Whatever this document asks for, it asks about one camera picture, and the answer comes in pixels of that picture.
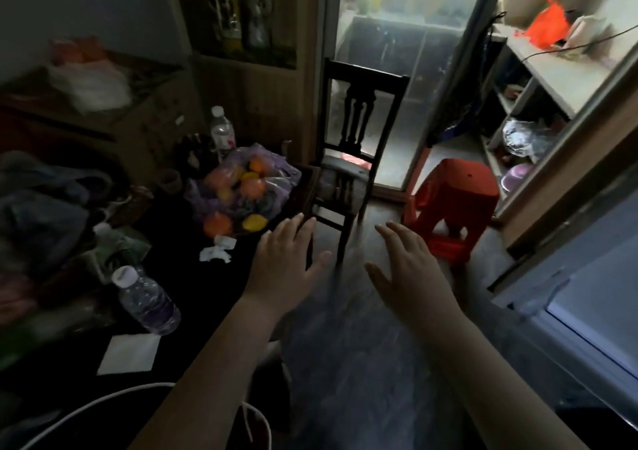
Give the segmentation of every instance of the box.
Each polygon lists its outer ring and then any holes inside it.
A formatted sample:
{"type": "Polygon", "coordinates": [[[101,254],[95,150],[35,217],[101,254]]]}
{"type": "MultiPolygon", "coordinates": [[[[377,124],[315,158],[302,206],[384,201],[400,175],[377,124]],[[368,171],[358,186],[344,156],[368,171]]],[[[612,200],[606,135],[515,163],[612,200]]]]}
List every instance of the box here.
{"type": "Polygon", "coordinates": [[[0,88],[0,109],[18,118],[14,125],[27,136],[72,139],[119,164],[132,184],[148,185],[159,168],[171,166],[177,140],[206,132],[198,95],[181,67],[116,52],[108,57],[129,74],[130,106],[83,116],[39,68],[0,88]]]}

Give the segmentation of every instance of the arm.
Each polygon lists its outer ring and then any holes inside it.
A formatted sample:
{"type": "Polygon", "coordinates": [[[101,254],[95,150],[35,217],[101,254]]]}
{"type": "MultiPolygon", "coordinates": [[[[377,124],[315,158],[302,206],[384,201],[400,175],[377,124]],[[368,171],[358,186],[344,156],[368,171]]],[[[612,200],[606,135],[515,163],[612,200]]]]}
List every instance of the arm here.
{"type": "Polygon", "coordinates": [[[265,233],[244,295],[137,435],[129,450],[224,449],[275,325],[310,292],[329,252],[306,270],[315,219],[299,214],[265,233]]]}
{"type": "Polygon", "coordinates": [[[396,316],[433,350],[485,445],[490,450],[585,450],[463,314],[423,239],[394,222],[376,228],[387,245],[392,280],[368,262],[372,283],[396,316]]]}

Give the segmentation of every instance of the forearm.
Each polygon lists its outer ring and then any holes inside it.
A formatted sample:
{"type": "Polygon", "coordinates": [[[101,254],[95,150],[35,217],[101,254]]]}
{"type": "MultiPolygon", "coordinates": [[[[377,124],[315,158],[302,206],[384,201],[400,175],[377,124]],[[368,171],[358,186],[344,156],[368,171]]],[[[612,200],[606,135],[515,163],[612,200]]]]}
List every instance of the forearm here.
{"type": "Polygon", "coordinates": [[[223,449],[276,317],[242,297],[130,450],[223,449]]]}
{"type": "Polygon", "coordinates": [[[490,450],[586,449],[467,317],[435,358],[490,450]]]}

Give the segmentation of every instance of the wooden chair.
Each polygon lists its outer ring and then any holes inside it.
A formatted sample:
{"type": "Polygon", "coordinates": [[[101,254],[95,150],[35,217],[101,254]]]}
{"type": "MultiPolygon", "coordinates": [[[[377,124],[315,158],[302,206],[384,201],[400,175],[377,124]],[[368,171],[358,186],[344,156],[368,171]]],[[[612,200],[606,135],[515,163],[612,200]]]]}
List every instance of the wooden chair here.
{"type": "Polygon", "coordinates": [[[325,60],[317,143],[317,158],[320,160],[322,171],[315,204],[344,216],[343,225],[323,217],[316,217],[317,221],[341,231],[337,251],[338,264],[343,260],[355,216],[358,214],[359,220],[363,219],[385,144],[409,82],[410,78],[406,75],[387,74],[366,67],[335,62],[330,59],[325,60]],[[350,84],[344,101],[344,120],[339,145],[326,141],[333,80],[350,84]],[[374,109],[376,101],[374,91],[394,95],[394,100],[385,120],[376,151],[374,155],[370,155],[361,151],[361,143],[374,109]],[[370,170],[340,157],[325,155],[326,149],[333,149],[369,162],[371,164],[370,170]]]}

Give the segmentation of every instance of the person's left hand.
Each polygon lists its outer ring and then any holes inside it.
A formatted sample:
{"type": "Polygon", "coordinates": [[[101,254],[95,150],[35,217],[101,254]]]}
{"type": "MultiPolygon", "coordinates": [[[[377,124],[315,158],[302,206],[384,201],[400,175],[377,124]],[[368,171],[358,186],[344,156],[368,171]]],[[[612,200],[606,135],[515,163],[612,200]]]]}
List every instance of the person's left hand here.
{"type": "Polygon", "coordinates": [[[330,252],[321,253],[306,270],[306,254],[316,219],[308,220],[298,232],[303,219],[303,213],[299,213],[277,225],[274,232],[268,230],[262,235],[244,290],[244,297],[265,305],[277,319],[294,309],[315,288],[317,277],[331,257],[330,252]]]}

